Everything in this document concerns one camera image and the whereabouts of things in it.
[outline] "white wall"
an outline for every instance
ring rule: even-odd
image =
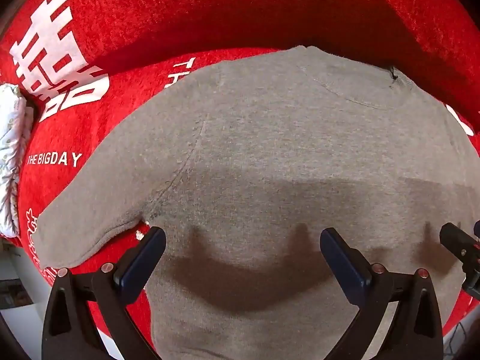
[[[23,249],[15,247],[11,250],[11,262],[28,295],[30,295],[38,316],[43,321],[51,291],[50,285],[37,271],[32,260]]]
[[[0,254],[0,280],[18,279],[18,274],[7,253]]]
[[[2,310],[1,315],[11,332],[32,360],[41,359],[42,321],[33,304]]]

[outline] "white chinese character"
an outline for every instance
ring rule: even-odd
[[[454,109],[448,104],[445,104],[445,107],[448,110],[448,112],[450,112],[452,114],[452,116],[455,118],[455,120],[460,124],[460,126],[462,126],[464,132],[467,135],[469,135],[470,137],[473,137],[475,134],[473,133],[472,129],[460,120],[460,118],[458,117],[458,115],[454,111]]]
[[[49,267],[45,269],[40,269],[40,260],[37,257],[37,251],[35,250],[35,246],[33,245],[33,240],[32,240],[32,235],[37,231],[37,217],[33,215],[31,208],[26,212],[26,216],[27,216],[28,250],[32,254],[32,259],[35,266],[40,271],[42,276],[52,286],[53,282],[55,281],[55,277],[57,276],[57,270]]]
[[[135,233],[135,238],[137,239],[137,241],[143,240],[143,237],[145,237],[145,234],[142,233],[140,230],[137,230]]]
[[[70,7],[54,20],[51,16],[66,1],[43,1],[30,17],[32,24],[21,42],[15,42],[10,49],[22,85],[29,93],[46,101],[40,121],[58,110],[100,100],[110,87],[107,74],[92,76],[101,71],[99,67],[85,69],[88,63],[71,31],[60,39],[59,31],[73,19]]]
[[[191,69],[191,67],[194,65],[195,58],[196,57],[192,57],[192,58],[189,59],[188,62],[183,62],[181,64],[175,64],[175,65],[173,65],[173,67],[176,68],[177,66],[185,65],[185,67],[187,69]],[[189,73],[190,73],[189,71],[185,71],[185,72],[182,72],[182,73],[169,74],[168,77],[169,77],[169,79],[173,78],[173,82],[171,82],[169,84],[165,84],[164,88],[168,88],[168,87],[172,86],[173,84],[175,84],[179,80],[179,77],[186,76]]]

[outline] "red fabric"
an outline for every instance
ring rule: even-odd
[[[472,312],[480,302],[472,298],[465,291],[461,290],[457,302],[450,314],[445,325],[443,325],[442,333],[445,336],[450,332],[467,314]]]
[[[10,55],[12,46],[26,35],[30,16],[51,1],[28,0],[18,12],[0,42],[2,80],[23,82],[25,75],[17,76]],[[480,32],[457,0],[67,0],[45,21],[55,20],[67,7],[73,20],[58,30],[58,37],[68,39],[71,31],[90,64],[78,72],[97,66],[102,70],[91,76],[108,74],[109,85],[101,100],[59,108],[35,127],[19,186],[21,239],[34,261],[30,235],[35,231],[35,218],[68,185],[107,133],[171,83],[168,75],[185,72],[185,64],[194,56],[189,71],[222,59],[266,52],[264,48],[313,44],[350,59],[394,65],[480,131]],[[49,75],[42,61],[51,48],[47,52],[45,47],[36,51],[28,71],[37,69]],[[22,57],[33,48],[30,44],[22,49]],[[53,71],[62,71],[62,64],[74,58],[66,57],[54,61],[59,65],[54,64]],[[52,80],[51,74],[51,88],[64,85],[61,79],[75,83],[67,75]],[[37,83],[29,86],[25,89],[34,92]],[[62,88],[66,97],[70,89]],[[48,100],[44,94],[37,102],[44,107]],[[477,136],[472,142],[477,145]],[[56,158],[56,164],[42,163],[47,152],[49,161],[52,152],[58,157],[65,152],[64,162],[59,164]],[[116,261],[135,242],[135,231],[125,232],[75,271]],[[51,280],[55,271],[43,274]],[[150,338],[145,295],[130,312]],[[97,311],[94,317],[102,327]]]
[[[11,242],[11,244],[13,244],[13,245],[16,246],[16,247],[19,247],[19,248],[22,247],[22,241],[21,241],[20,238],[18,238],[18,237],[15,237],[15,238],[7,238],[7,237],[3,237],[3,235],[0,235],[0,237],[8,240],[9,242]]]

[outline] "black plastic clip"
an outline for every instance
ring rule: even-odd
[[[361,360],[373,340],[388,303],[398,302],[390,329],[375,360],[441,360],[442,323],[426,269],[414,274],[370,265],[334,228],[320,236],[320,249],[335,278],[358,313],[325,360]]]
[[[442,226],[440,243],[462,261],[462,270],[465,272],[463,290],[476,300],[480,300],[480,243],[453,223]]]
[[[96,272],[72,274],[61,268],[46,308],[42,358],[111,360],[87,302],[97,302],[113,340],[125,359],[161,360],[131,320],[125,306],[135,302],[166,247],[165,232],[152,227],[118,263]]]

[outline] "red cushion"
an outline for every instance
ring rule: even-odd
[[[52,36],[47,24],[56,19],[65,25]],[[180,73],[265,52],[244,47],[297,44],[395,65],[480,130],[480,32],[457,0],[28,0],[0,42],[0,73],[2,80],[22,83],[42,107],[54,98],[51,115],[34,130],[19,186],[21,239],[32,258],[32,217],[126,115]],[[234,50],[204,52],[228,48]],[[29,50],[36,55],[27,63]],[[69,70],[69,63],[77,68]],[[95,79],[86,87],[93,93],[69,91],[77,81]],[[52,156],[55,164],[45,164]],[[126,232],[75,271],[114,261],[135,242],[135,231]],[[145,295],[130,312],[149,338]]]

